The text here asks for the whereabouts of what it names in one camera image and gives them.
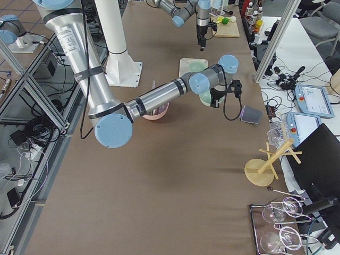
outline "bottle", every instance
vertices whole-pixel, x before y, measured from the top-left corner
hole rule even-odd
[[[244,15],[247,19],[249,19],[252,13],[253,13],[253,3],[250,2],[247,8],[245,9]]]
[[[257,20],[262,20],[263,14],[262,7],[260,6],[257,12]]]
[[[249,25],[251,26],[255,25],[256,19],[257,19],[257,11],[254,11],[254,13],[251,15],[249,19]]]

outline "white cable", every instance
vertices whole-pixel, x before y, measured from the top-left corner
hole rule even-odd
[[[19,169],[18,169],[18,171],[16,172],[16,174],[14,174],[13,176],[12,176],[12,178],[10,178],[7,182],[6,182],[6,184],[1,188],[1,190],[0,190],[0,193],[3,191],[3,189],[7,186],[7,184],[9,184],[9,182],[11,181],[11,180],[13,180],[14,179],[14,177],[16,177],[16,175],[19,173],[19,171],[20,171],[20,169],[21,169],[21,158],[23,157],[23,154],[24,154],[25,152],[23,152],[23,153],[21,153],[20,154],[20,158],[19,158]]]
[[[34,196],[35,196],[35,195],[43,188],[43,186],[44,186],[45,183],[46,183],[47,176],[48,176],[48,158],[47,158],[47,156],[46,156],[46,154],[45,154],[44,152],[41,152],[41,153],[43,154],[43,156],[44,156],[44,158],[45,158],[45,160],[46,160],[46,176],[45,176],[45,179],[44,179],[43,183],[41,184],[41,186],[39,187],[39,189],[38,189],[31,197],[29,197],[28,199],[26,199],[25,202],[23,202],[23,203],[21,203],[20,205],[16,206],[16,208],[19,208],[19,207],[25,205],[26,203],[30,202],[31,199],[32,199],[32,198],[33,198],[33,197],[34,197]]]

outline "gray chair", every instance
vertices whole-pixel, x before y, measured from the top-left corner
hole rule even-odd
[[[300,22],[309,35],[321,40],[315,47],[335,41],[330,54],[333,56],[337,42],[340,40],[340,28],[336,27],[336,25],[340,27],[340,4],[335,2],[327,3],[322,10],[322,15],[325,19],[315,16],[300,19]]]

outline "white label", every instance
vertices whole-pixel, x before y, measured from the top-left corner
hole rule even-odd
[[[57,36],[66,56],[72,54],[75,50],[80,51],[80,47],[72,29],[65,29],[58,33]]]

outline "wooden cutting board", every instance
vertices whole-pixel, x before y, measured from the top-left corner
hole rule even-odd
[[[216,22],[217,17],[211,17],[211,19]],[[217,33],[215,37],[229,37],[229,38],[239,38],[240,33],[237,27],[236,22],[228,22],[227,25],[223,25],[222,23],[217,24]]]

